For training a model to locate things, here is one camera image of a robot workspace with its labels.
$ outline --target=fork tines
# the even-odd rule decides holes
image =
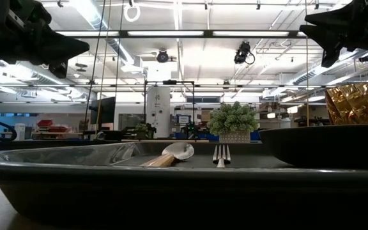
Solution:
[[[231,162],[231,154],[229,152],[228,144],[218,144],[215,146],[212,160],[214,163],[217,163],[220,158],[224,159],[226,164],[229,164]]]

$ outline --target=green succulent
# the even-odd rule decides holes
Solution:
[[[234,105],[221,104],[217,111],[211,112],[211,119],[207,124],[210,133],[214,135],[228,132],[257,130],[255,112],[248,106],[241,106],[239,102]]]
[[[146,124],[143,124],[143,123],[139,123],[135,126],[134,130],[136,132],[147,132],[148,129],[147,129],[147,125]]]

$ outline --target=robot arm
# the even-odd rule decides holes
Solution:
[[[368,2],[364,0],[353,0],[338,10],[307,15],[305,20],[315,26],[303,25],[300,31],[323,48],[323,67],[331,67],[343,47],[348,51],[368,50]]]
[[[68,60],[89,45],[55,33],[48,26],[51,20],[38,1],[0,0],[0,59],[49,65],[58,78],[65,78]]]

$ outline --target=metal pole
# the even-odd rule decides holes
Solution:
[[[196,111],[195,111],[195,107],[196,107],[196,87],[194,82],[192,83],[192,119],[194,122],[194,126],[196,125]]]
[[[146,116],[146,93],[147,93],[147,91],[146,91],[146,87],[147,86],[147,81],[145,80],[144,81],[144,123],[146,123],[147,122],[147,116]]]

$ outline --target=black bowl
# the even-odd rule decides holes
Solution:
[[[283,128],[259,135],[273,156],[298,167],[368,168],[368,125]]]

